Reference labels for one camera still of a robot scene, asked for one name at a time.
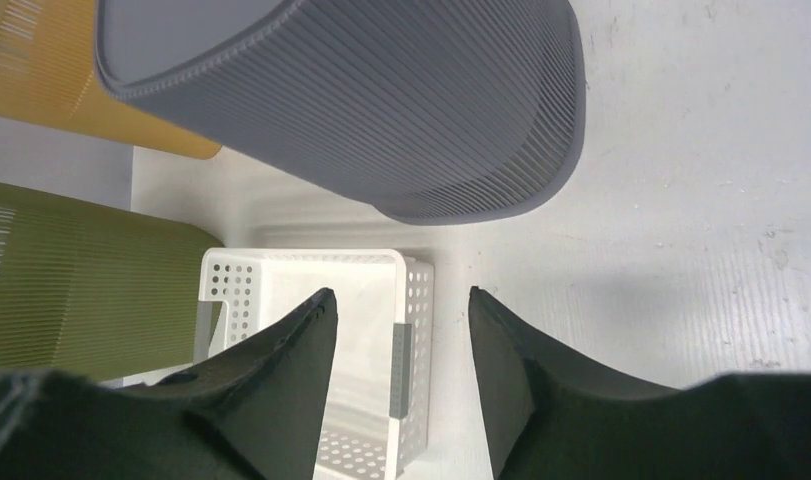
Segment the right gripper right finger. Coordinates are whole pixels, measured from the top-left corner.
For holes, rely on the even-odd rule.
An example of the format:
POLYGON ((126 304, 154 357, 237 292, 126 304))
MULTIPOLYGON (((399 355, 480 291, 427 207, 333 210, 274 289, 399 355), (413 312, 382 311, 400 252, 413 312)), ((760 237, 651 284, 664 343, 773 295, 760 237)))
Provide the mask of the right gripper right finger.
POLYGON ((811 373, 679 390, 585 356, 483 289, 468 318, 496 479, 811 479, 811 373))

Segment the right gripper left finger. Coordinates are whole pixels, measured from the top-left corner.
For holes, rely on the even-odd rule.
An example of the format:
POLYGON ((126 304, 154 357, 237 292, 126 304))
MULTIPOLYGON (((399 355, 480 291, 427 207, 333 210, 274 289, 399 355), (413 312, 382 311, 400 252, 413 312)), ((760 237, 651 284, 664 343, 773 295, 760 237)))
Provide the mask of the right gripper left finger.
POLYGON ((337 328, 323 288, 154 385, 0 369, 0 479, 309 479, 337 328))

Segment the white perforated plastic basket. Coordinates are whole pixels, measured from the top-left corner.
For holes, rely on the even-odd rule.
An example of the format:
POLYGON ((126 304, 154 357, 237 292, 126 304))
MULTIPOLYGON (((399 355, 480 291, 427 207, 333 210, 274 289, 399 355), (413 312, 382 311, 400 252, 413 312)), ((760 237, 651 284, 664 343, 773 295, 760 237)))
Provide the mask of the white perforated plastic basket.
POLYGON ((338 327, 327 399, 302 422, 302 479, 395 479, 426 449, 433 267, 392 249, 211 248, 129 281, 115 376, 192 364, 328 289, 338 327))

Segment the grey mesh waste bin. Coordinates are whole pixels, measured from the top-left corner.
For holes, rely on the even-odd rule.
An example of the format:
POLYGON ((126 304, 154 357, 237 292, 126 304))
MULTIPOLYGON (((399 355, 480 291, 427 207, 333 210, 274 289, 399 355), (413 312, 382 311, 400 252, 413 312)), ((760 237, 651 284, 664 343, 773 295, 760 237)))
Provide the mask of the grey mesh waste bin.
POLYGON ((411 225, 526 213, 585 130, 567 1, 99 1, 115 99, 411 225))

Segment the green mesh waste bin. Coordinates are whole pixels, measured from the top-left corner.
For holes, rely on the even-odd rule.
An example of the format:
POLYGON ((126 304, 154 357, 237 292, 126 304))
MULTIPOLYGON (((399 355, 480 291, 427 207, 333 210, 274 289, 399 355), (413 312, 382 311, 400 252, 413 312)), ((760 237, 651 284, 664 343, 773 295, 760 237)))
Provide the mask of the green mesh waste bin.
POLYGON ((181 222, 0 183, 0 368, 112 380, 194 357, 201 261, 181 222))

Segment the yellow mesh waste bin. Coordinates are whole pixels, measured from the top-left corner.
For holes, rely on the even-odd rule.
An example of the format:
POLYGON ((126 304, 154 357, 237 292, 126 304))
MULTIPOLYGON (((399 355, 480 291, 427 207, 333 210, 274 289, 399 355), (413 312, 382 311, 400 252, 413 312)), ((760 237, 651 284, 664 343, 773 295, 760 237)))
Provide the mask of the yellow mesh waste bin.
POLYGON ((0 0, 0 117, 195 159, 221 146, 108 96, 91 1, 0 0))

